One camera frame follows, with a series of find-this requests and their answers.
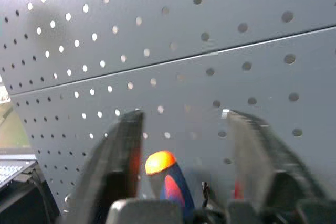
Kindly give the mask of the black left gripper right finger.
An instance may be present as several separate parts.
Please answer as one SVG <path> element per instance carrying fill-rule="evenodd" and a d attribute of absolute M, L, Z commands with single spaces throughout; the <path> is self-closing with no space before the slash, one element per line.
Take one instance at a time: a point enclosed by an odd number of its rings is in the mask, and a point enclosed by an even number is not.
<path fill-rule="evenodd" d="M 302 199 L 326 199 L 326 192 L 302 159 L 270 124 L 237 110 L 225 113 L 227 137 L 235 144 L 237 180 L 256 210 L 289 210 Z"/>

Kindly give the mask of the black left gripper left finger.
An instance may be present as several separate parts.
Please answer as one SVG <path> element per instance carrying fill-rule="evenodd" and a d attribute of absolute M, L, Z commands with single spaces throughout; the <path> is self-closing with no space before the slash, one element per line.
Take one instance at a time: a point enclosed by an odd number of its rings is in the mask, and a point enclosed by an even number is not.
<path fill-rule="evenodd" d="M 105 224 L 112 204 L 137 193 L 144 112 L 133 110 L 111 125 L 92 150 L 77 181 L 65 224 Z"/>

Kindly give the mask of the orange blue red screwdriver handle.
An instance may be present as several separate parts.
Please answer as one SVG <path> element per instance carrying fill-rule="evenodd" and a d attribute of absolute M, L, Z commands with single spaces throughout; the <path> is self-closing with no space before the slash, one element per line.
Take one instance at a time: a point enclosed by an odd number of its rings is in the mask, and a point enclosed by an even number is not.
<path fill-rule="evenodd" d="M 151 154 L 145 162 L 145 173 L 157 199 L 171 200 L 185 213 L 195 209 L 186 179 L 172 152 L 162 150 Z"/>

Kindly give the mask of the grey pegboard panel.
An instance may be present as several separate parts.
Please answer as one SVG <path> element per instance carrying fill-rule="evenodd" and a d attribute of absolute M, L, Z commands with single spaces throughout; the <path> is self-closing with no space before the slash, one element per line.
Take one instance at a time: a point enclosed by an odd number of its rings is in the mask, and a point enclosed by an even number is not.
<path fill-rule="evenodd" d="M 196 201 L 235 188 L 223 111 L 265 119 L 336 199 L 336 0 L 0 0 L 0 76 L 61 212 L 111 124 L 145 112 Z"/>

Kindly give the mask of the black metal pegboard hook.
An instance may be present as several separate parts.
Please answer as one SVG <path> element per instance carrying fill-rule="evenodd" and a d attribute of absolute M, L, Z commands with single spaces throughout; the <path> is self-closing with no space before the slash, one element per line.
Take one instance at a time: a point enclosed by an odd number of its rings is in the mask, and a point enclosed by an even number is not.
<path fill-rule="evenodd" d="M 209 185 L 207 182 L 202 182 L 202 194 L 203 194 L 202 208 L 206 208 L 209 200 Z"/>

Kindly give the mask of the black stand under laptop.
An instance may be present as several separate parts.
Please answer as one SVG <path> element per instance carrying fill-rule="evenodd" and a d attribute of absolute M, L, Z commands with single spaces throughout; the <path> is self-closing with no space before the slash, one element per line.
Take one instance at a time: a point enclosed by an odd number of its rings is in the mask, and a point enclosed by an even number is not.
<path fill-rule="evenodd" d="M 0 189 L 0 224 L 56 224 L 60 211 L 39 165 L 23 175 Z"/>

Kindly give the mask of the silver laptop computer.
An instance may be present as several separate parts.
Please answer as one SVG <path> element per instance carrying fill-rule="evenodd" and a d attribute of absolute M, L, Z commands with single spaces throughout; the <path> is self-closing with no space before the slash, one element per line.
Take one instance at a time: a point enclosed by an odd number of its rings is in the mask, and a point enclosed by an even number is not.
<path fill-rule="evenodd" d="M 34 154 L 0 155 L 0 191 L 35 164 L 36 156 Z"/>

